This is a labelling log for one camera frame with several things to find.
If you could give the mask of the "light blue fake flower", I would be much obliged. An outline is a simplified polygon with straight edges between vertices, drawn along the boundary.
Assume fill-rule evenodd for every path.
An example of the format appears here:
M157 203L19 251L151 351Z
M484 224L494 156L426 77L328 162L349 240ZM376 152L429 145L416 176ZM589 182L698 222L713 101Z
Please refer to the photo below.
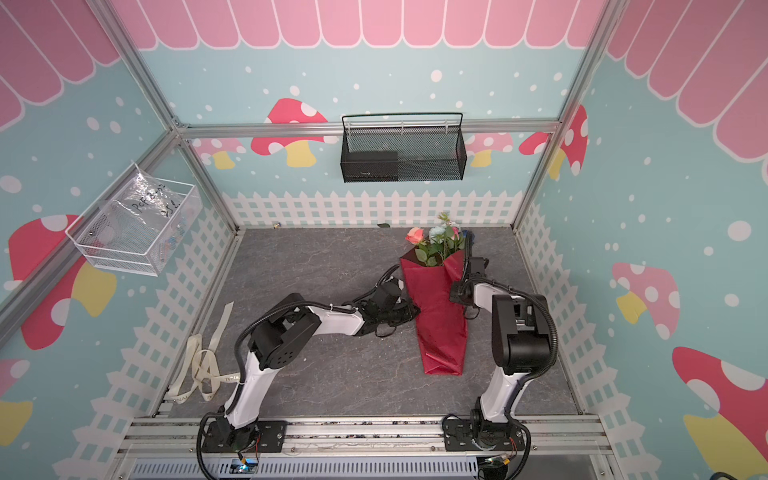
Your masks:
M464 234L459 228L461 236L456 240L452 239L452 226L459 228L459 225L447 213L441 213L436 225L422 228L425 232L424 241L418 245L412 244L416 259L421 265L426 267L440 266L447 258L464 249Z

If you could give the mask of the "dark red wrapping paper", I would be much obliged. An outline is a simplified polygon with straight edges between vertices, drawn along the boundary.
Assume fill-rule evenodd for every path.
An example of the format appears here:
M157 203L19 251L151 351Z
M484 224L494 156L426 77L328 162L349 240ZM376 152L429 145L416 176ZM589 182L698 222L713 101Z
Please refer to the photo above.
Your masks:
M415 324L427 375L463 374L468 325L464 307L450 300L453 284L462 277L463 263L463 251L434 267L419 263L415 249L400 258L408 295L419 309Z

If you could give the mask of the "cream ribbon strip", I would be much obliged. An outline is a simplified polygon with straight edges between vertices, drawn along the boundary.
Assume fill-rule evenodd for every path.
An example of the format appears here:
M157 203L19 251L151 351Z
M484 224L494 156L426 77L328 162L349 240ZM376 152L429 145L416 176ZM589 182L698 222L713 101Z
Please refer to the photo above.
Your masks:
M236 384L240 380L239 373L222 374L216 357L216 350L228 326L233 307L233 302L225 305L207 346L203 345L201 334L191 335L187 339L180 372L169 385L164 401L183 404L198 392L204 402L209 402L222 384Z

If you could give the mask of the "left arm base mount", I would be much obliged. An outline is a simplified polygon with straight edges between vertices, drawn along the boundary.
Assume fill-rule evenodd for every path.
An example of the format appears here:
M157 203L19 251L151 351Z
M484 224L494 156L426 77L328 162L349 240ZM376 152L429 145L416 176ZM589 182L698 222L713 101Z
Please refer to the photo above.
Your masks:
M235 429L224 418L210 420L202 429L203 453L281 453L286 439L286 421L257 420Z

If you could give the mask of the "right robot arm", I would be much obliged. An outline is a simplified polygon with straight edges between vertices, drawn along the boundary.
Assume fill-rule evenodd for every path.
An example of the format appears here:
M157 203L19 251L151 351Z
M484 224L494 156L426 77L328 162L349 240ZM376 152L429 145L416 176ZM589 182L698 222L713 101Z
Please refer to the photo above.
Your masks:
M556 363L558 353L557 328L546 299L488 278L486 266L482 257L467 257L450 293L452 302L491 316L496 370L476 401L469 425L457 429L481 450L520 444L523 431L514 424L519 399L529 382Z

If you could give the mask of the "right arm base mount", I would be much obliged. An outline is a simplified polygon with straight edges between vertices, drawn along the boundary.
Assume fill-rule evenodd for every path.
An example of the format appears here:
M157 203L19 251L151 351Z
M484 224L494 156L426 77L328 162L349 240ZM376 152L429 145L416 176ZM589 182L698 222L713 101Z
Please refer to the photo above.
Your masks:
M527 435L517 424L461 418L455 414L442 418L441 433L448 452L522 452L528 446Z

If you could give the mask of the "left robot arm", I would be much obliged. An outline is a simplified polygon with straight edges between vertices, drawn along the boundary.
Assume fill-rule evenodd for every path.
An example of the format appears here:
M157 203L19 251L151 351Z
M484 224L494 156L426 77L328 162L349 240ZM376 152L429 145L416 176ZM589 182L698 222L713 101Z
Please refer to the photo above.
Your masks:
M396 329L417 318L416 304L404 283L389 277L366 294L334 305L293 293L247 326L233 347L238 371L229 400L201 419L198 439L233 451L258 437L263 401L277 374L319 335L360 337L381 325Z

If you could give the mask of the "pink orange fake rose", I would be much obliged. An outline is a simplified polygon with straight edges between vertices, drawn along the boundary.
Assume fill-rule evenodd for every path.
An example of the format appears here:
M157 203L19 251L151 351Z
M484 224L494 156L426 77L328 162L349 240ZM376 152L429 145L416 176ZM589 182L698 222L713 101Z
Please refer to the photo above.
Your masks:
M406 235L406 240L413 244L418 245L424 241L425 232L422 228L414 227Z

